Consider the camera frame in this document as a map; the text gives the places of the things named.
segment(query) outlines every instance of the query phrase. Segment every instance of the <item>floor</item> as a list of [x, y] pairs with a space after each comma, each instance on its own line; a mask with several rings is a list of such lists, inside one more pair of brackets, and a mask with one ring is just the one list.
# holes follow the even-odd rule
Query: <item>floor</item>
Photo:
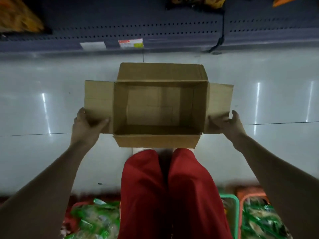
[[[29, 182], [69, 145], [84, 80], [116, 80], [121, 62], [203, 64], [210, 82], [233, 84], [232, 109], [248, 135], [319, 177], [319, 50], [27, 55], [0, 57], [0, 193]], [[195, 154], [217, 185], [256, 183], [223, 135], [202, 135]], [[78, 171], [75, 193], [120, 188], [131, 149], [102, 134]]]

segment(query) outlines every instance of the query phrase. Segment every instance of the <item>shelf price tag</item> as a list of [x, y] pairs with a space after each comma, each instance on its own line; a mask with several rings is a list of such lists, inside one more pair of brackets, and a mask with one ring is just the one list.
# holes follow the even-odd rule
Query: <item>shelf price tag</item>
[[144, 48], [143, 39], [135, 40], [119, 40], [120, 47], [122, 49], [126, 48]]

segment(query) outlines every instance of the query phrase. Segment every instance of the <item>open cardboard box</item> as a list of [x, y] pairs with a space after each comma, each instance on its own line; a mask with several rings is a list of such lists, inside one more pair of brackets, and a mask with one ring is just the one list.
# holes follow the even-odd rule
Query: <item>open cardboard box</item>
[[125, 148], [195, 148], [220, 133], [208, 116], [229, 112], [233, 85], [209, 83], [203, 65], [122, 63], [116, 82], [85, 81], [86, 115]]

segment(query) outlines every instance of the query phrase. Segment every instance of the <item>red pants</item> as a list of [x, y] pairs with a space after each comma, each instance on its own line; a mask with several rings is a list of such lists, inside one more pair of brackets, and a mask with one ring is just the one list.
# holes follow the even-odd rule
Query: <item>red pants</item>
[[232, 239], [223, 203], [208, 171], [185, 148], [176, 149], [164, 183], [158, 155], [144, 150], [125, 163], [121, 186], [124, 238]]

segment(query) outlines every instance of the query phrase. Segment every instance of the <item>box flap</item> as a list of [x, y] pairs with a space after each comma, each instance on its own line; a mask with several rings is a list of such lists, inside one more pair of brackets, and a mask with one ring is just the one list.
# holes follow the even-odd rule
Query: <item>box flap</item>
[[101, 133], [113, 133], [114, 82], [85, 81], [84, 108], [90, 124], [110, 118], [109, 126]]
[[200, 135], [114, 135], [120, 148], [195, 148]]
[[208, 116], [217, 117], [229, 113], [232, 102], [233, 85], [209, 83], [207, 89], [206, 117], [204, 133], [221, 133], [218, 127], [210, 125]]
[[203, 65], [122, 63], [117, 81], [208, 81]]

